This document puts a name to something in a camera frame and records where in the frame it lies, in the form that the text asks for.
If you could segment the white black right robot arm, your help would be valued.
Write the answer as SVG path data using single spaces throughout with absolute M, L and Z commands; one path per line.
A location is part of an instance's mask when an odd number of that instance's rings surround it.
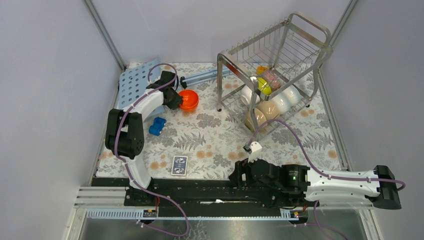
M 386 165 L 368 171 L 328 171 L 298 164 L 274 165 L 263 159 L 237 161 L 229 180 L 238 188 L 263 187 L 293 206 L 303 202 L 371 203 L 375 208 L 400 210 L 399 190 Z

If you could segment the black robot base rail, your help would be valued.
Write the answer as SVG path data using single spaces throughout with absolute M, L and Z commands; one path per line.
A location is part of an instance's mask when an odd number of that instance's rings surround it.
M 152 207 L 159 217 L 280 217 L 282 210 L 307 212 L 314 202 L 300 194 L 278 192 L 265 186 L 237 188 L 229 180 L 154 178 L 147 188 L 130 186 L 127 178 L 94 177 L 93 187 L 122 187 L 124 206 Z

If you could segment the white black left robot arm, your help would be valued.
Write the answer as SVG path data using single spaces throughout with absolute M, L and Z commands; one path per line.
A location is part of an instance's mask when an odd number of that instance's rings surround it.
M 108 113 L 105 147 L 119 159 L 127 172 L 129 185 L 137 189 L 136 199 L 144 206 L 164 195 L 155 193 L 152 177 L 143 160 L 136 160 L 145 143 L 144 120 L 159 106 L 175 110 L 183 103 L 173 88 L 178 81 L 175 72 L 163 71 L 159 80 L 149 84 L 143 95 L 124 111 L 113 108 Z

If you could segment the stainless steel dish rack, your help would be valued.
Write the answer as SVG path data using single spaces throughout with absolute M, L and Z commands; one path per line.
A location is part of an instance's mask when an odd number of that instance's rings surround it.
M 319 90 L 319 70 L 333 52 L 332 33 L 322 23 L 296 11 L 287 18 L 276 22 L 230 49 L 217 55 L 217 110 L 226 110 L 254 138 L 261 139 L 307 107 Z M 258 66 L 267 67 L 279 77 L 281 88 L 265 95 L 259 90 Z M 241 101 L 241 89 L 247 85 L 260 97 L 251 98 L 249 105 Z M 261 126 L 255 119 L 255 108 L 263 101 L 271 101 L 294 86 L 302 96 L 301 102 L 279 118 L 266 120 Z M 245 115 L 250 111 L 255 132 L 244 124 Z

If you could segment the orange plastic bowl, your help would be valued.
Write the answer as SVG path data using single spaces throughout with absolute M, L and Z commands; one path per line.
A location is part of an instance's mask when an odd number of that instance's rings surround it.
M 182 97 L 182 103 L 179 105 L 182 111 L 192 112 L 197 108 L 200 99 L 194 90 L 184 89 L 178 94 Z

